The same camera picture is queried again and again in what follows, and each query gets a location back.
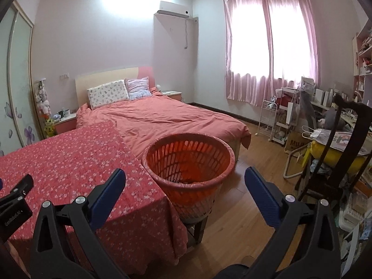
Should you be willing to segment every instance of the silver bolt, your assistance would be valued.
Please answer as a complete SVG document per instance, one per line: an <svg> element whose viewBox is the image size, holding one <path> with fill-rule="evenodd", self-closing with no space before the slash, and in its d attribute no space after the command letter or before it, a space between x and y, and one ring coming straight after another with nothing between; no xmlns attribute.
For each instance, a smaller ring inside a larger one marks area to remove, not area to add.
<svg viewBox="0 0 372 279"><path fill-rule="evenodd" d="M79 205L81 203L85 202L85 197L84 196L79 196L77 199L75 199L75 202Z"/></svg>
<svg viewBox="0 0 372 279"><path fill-rule="evenodd" d="M285 196L285 200L287 200L288 202L295 202L296 198L293 195L288 194Z"/></svg>
<svg viewBox="0 0 372 279"><path fill-rule="evenodd" d="M320 204L321 204L322 206L328 206L328 205L329 205L327 199L321 199L321 200L320 200Z"/></svg>
<svg viewBox="0 0 372 279"><path fill-rule="evenodd" d="M49 200L44 201L42 206L43 206L43 208L49 207L50 206L50 201Z"/></svg>

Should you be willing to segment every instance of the blue gripper pad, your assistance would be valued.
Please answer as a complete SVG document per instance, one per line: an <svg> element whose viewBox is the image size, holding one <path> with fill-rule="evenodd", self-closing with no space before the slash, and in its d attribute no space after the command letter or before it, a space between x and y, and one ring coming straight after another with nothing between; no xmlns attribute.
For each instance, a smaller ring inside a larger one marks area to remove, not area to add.
<svg viewBox="0 0 372 279"><path fill-rule="evenodd" d="M93 231L105 224L120 194L124 190L125 181L124 171L116 169L104 184L96 186L88 195L89 225Z"/></svg>
<svg viewBox="0 0 372 279"><path fill-rule="evenodd" d="M283 194L273 183L266 182L254 167L246 169L244 180L266 224L278 229L282 223L280 209Z"/></svg>

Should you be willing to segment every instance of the sliding door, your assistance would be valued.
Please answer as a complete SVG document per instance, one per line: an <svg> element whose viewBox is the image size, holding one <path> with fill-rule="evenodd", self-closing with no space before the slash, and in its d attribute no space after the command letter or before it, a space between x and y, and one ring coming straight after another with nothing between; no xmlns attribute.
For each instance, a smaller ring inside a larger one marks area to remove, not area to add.
<svg viewBox="0 0 372 279"><path fill-rule="evenodd" d="M22 147L8 88L8 51L15 17L15 10L10 8L0 23L0 156Z"/></svg>
<svg viewBox="0 0 372 279"><path fill-rule="evenodd" d="M17 13L10 41L10 96L16 127L24 146L40 140L35 126L37 118L30 79L31 33L32 27L20 13Z"/></svg>

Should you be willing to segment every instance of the wooden chair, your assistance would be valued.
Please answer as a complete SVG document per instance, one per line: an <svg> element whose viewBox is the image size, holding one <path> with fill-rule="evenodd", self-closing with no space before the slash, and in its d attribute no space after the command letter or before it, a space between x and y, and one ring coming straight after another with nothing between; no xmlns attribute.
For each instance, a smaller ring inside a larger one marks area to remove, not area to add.
<svg viewBox="0 0 372 279"><path fill-rule="evenodd" d="M339 187L340 182L347 173L354 159L357 157L368 135L369 127L372 122L372 108L362 103L345 102L339 94L334 95L333 102L336 103L336 105L338 106L333 129L331 130L328 142L314 172L310 173L310 165L312 163L312 160L310 159L307 166L304 168L300 179L297 182L295 189L299 190L299 201L301 201L305 195L308 195L316 199L325 198L329 202L336 202L336 205L338 206L338 203L344 193L344 190ZM331 146L332 140L336 133L337 124L340 120L342 109L354 110L358 114L358 119L356 121L354 131L350 137L349 143L345 148L345 151L342 153L335 168L332 170L331 175L327 178L325 175L319 174L318 171ZM372 152L367 156L367 159L363 163L358 174L353 178L353 182L349 187L349 191L353 189L354 185L359 180L360 176L371 160L371 156Z"/></svg>

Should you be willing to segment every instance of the curtain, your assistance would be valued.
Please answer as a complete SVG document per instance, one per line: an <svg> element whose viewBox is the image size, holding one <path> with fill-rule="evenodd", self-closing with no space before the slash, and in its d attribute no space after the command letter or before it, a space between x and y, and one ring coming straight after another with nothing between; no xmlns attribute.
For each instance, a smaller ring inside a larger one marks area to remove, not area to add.
<svg viewBox="0 0 372 279"><path fill-rule="evenodd" d="M224 0L226 97L260 106L301 77L320 84L310 0Z"/></svg>

